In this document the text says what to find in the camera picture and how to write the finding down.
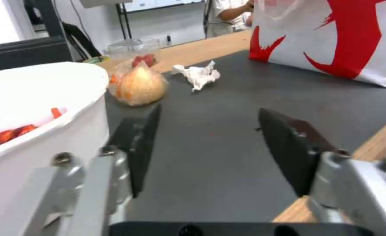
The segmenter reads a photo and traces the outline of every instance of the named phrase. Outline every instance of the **red strawberry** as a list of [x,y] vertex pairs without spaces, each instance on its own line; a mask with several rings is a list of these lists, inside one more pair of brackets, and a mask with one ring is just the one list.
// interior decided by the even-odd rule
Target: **red strawberry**
[[143,60],[145,61],[145,63],[151,67],[153,65],[155,65],[156,63],[156,59],[155,59],[155,55],[153,54],[147,54],[143,57]]
[[134,61],[132,62],[132,67],[135,68],[141,61],[143,60],[143,57],[137,56]]

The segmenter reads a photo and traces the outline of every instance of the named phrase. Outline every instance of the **white bucket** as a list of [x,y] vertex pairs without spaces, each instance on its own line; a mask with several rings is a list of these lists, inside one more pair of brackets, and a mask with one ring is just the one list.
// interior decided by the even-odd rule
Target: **white bucket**
[[87,163],[109,138],[104,93],[108,76],[99,66],[53,63],[0,71],[0,121],[65,107],[61,117],[0,145],[0,216],[37,167],[68,151]]

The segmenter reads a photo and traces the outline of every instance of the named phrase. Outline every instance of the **white shirt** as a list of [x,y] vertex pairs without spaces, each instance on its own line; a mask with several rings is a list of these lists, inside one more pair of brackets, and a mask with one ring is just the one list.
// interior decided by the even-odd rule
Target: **white shirt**
[[[218,17],[221,12],[226,9],[233,9],[243,6],[247,3],[247,0],[212,0],[212,9],[209,13],[209,21],[210,22],[221,22],[222,20]],[[245,24],[247,18],[251,15],[249,12],[245,12],[237,18],[230,20],[235,28],[238,29],[246,29],[248,28]],[[208,26],[208,36],[220,36],[227,33],[232,33],[233,27],[228,24],[209,24]]]

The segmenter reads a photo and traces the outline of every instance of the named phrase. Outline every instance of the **person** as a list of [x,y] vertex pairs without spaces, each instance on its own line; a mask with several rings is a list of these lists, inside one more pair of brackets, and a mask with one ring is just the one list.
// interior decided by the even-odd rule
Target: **person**
[[232,33],[233,28],[237,31],[251,27],[253,22],[252,12],[254,0],[207,0],[212,2],[212,9],[209,13],[209,21],[229,22],[230,24],[209,24],[208,36],[220,36]]

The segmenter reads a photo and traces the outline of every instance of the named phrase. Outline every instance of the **person's hand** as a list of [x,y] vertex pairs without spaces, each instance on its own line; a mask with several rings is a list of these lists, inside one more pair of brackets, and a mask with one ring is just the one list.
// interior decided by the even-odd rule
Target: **person's hand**
[[254,0],[248,0],[244,5],[244,12],[253,12],[254,10]]
[[251,14],[251,15],[247,18],[247,20],[245,21],[245,25],[247,25],[247,26],[253,25],[253,14]]

